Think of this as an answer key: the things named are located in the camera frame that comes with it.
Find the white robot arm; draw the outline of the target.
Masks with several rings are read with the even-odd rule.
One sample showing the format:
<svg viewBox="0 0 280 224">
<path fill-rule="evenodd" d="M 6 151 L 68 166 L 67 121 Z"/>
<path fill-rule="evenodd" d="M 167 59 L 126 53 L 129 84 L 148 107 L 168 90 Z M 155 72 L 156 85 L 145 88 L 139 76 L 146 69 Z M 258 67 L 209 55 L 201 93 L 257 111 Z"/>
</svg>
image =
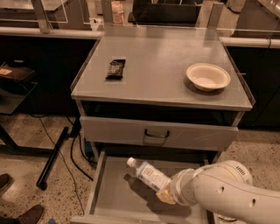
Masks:
<svg viewBox="0 0 280 224">
<path fill-rule="evenodd" d="M 248 169 L 234 160 L 180 171 L 157 197 L 168 204 L 200 205 L 248 224 L 280 224 L 280 192 L 253 186 Z"/>
</svg>

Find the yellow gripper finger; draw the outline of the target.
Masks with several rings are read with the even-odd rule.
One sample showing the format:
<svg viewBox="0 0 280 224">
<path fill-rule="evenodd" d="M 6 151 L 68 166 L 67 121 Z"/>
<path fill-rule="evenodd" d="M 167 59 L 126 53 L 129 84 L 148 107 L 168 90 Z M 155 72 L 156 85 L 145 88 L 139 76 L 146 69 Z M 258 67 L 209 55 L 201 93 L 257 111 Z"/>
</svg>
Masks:
<svg viewBox="0 0 280 224">
<path fill-rule="evenodd" d="M 157 197 L 159 198 L 160 201 L 170 204 L 170 205 L 175 205 L 176 201 L 173 199 L 170 193 L 170 188 L 167 186 L 163 188 L 162 190 L 158 191 L 156 193 Z"/>
</svg>

